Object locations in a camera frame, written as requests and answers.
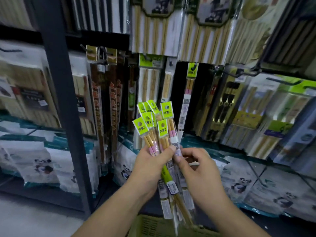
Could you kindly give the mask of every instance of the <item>forearm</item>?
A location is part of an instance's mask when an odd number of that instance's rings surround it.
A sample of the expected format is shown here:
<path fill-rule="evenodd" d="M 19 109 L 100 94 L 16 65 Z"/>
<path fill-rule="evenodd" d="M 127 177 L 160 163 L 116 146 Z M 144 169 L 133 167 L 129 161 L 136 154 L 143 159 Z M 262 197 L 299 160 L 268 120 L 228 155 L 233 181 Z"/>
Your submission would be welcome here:
<path fill-rule="evenodd" d="M 270 236 L 239 210 L 226 194 L 219 197 L 216 204 L 210 203 L 205 211 L 224 237 Z"/>
<path fill-rule="evenodd" d="M 83 223 L 73 237 L 124 237 L 140 208 L 143 198 L 127 182 Z"/>

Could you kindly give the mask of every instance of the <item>green basket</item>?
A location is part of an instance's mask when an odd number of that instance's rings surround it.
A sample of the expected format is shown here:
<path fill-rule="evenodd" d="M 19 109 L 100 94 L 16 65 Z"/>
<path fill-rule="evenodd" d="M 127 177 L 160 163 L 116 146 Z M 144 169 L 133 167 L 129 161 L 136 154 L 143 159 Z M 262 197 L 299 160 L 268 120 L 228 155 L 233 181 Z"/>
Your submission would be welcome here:
<path fill-rule="evenodd" d="M 198 227 L 193 229 L 179 228 L 179 237 L 220 237 L 220 233 Z M 172 220 L 149 215 L 138 215 L 128 237 L 175 237 Z"/>

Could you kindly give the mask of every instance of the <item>black metal post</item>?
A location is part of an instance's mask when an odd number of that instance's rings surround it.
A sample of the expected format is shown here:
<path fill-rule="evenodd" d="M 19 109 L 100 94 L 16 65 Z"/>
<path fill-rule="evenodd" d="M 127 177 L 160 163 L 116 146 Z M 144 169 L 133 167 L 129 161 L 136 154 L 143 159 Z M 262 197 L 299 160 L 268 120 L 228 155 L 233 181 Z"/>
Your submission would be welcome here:
<path fill-rule="evenodd" d="M 83 210 L 88 218 L 94 210 L 92 189 L 66 44 L 61 3 L 60 0 L 31 1 L 56 90 L 59 117 L 68 138 Z"/>

